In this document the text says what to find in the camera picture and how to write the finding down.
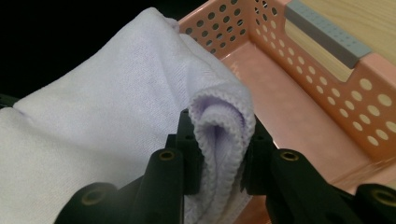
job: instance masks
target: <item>gray handle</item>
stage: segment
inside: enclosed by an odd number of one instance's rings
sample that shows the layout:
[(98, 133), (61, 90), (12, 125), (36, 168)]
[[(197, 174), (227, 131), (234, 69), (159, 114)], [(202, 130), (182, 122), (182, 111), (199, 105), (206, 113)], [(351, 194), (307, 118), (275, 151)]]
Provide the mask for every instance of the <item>gray handle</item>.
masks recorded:
[(371, 52), (358, 39), (299, 0), (292, 0), (286, 5), (285, 17), (348, 68), (354, 68), (359, 58)]

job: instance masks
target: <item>wooden surface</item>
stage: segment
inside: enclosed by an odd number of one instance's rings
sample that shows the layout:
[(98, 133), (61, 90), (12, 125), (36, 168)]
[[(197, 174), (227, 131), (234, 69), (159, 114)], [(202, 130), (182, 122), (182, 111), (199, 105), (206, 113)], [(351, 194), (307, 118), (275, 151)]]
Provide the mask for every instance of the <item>wooden surface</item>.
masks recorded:
[(396, 66), (395, 0), (301, 0)]

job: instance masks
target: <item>black background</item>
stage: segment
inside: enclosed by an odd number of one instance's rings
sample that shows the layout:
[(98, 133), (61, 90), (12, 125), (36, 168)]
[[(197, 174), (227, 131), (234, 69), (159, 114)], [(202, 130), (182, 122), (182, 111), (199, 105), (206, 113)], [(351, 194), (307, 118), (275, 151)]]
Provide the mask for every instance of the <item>black background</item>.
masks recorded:
[(204, 0), (0, 3), (0, 93), (22, 98), (91, 57), (147, 7), (180, 20)]

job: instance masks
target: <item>plastic bin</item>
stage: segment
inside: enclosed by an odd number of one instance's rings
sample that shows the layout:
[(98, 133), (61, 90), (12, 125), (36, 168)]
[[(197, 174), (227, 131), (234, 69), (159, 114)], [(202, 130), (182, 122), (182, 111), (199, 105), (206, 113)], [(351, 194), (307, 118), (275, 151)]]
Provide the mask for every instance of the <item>plastic bin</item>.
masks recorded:
[(381, 55), (297, 0), (212, 0), (179, 23), (247, 85), (278, 147), (352, 194), (396, 180), (396, 66)]

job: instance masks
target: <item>towel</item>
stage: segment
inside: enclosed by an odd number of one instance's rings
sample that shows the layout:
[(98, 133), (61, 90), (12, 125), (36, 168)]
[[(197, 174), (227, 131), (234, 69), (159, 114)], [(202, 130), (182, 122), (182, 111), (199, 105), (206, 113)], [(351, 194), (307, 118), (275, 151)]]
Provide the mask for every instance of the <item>towel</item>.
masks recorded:
[(201, 190), (185, 196), (185, 223), (232, 223), (249, 200), (239, 180), (255, 125), (250, 93), (155, 7), (0, 110), (0, 223), (53, 223), (82, 187), (137, 179), (185, 108), (205, 156)]

